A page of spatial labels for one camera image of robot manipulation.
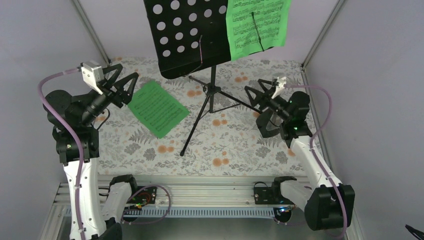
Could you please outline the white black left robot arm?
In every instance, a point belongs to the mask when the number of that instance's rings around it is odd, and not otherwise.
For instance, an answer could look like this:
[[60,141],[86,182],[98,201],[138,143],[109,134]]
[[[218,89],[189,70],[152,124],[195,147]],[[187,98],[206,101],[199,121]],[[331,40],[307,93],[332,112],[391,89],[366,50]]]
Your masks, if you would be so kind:
[[[99,127],[96,118],[109,105],[121,108],[130,103],[139,74],[133,72],[123,78],[121,64],[102,67],[95,61],[55,73],[37,86],[47,119],[53,124],[52,136],[56,152],[68,183],[71,207],[72,240],[120,240],[123,237],[121,219],[127,202],[139,197],[136,179],[131,174],[112,178],[105,204],[101,204],[98,185],[98,157],[100,155]],[[43,94],[48,81],[74,73],[81,73],[90,91],[71,95],[65,90]]]

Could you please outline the black metronome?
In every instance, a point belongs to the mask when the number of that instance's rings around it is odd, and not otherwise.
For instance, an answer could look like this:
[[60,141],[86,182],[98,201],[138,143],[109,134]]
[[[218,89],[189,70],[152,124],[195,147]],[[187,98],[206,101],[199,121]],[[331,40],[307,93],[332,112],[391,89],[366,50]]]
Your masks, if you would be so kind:
[[261,113],[255,122],[261,136],[265,139],[281,134],[283,119],[270,108]]

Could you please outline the black music stand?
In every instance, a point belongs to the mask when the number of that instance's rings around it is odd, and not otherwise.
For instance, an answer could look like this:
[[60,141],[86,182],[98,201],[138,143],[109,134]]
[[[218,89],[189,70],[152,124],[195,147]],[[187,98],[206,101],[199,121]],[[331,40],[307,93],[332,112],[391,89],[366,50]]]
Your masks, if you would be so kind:
[[202,117],[215,113],[215,95],[222,95],[257,113],[261,110],[216,85],[217,65],[230,61],[226,0],[145,0],[147,20],[162,77],[188,77],[202,85],[205,100],[184,143],[184,156]]

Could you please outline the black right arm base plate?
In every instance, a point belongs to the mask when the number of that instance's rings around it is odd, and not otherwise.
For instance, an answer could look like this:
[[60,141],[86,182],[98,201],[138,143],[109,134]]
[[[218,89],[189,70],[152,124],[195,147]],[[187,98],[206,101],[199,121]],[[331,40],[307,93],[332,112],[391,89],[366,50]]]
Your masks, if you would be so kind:
[[256,205],[280,205],[284,202],[281,197],[274,194],[272,189],[265,186],[255,186],[253,195]]

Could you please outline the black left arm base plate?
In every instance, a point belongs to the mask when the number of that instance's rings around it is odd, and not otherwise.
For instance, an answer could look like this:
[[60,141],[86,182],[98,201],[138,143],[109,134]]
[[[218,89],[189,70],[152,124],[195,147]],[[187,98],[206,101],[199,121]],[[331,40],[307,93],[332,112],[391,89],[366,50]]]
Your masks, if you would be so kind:
[[133,196],[127,203],[135,206],[144,206],[156,203],[157,187],[151,186],[142,191],[137,195]]

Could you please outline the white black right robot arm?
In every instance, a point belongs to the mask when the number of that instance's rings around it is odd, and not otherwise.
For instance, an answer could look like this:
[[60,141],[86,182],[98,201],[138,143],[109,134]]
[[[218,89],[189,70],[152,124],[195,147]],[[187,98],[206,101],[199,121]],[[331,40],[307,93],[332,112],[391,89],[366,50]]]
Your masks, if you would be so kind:
[[256,125],[262,137],[280,135],[298,157],[309,184],[300,183],[294,176],[276,177],[271,185],[256,182],[253,186],[255,204],[273,205],[277,223],[287,223],[293,207],[297,207],[303,211],[311,230],[345,232],[352,221],[355,191],[336,177],[316,148],[317,134],[306,121],[310,96],[297,85],[290,98],[283,99],[281,93],[289,88],[286,77],[272,81],[259,79],[258,83],[260,89],[247,86],[245,91],[250,103],[261,110]]

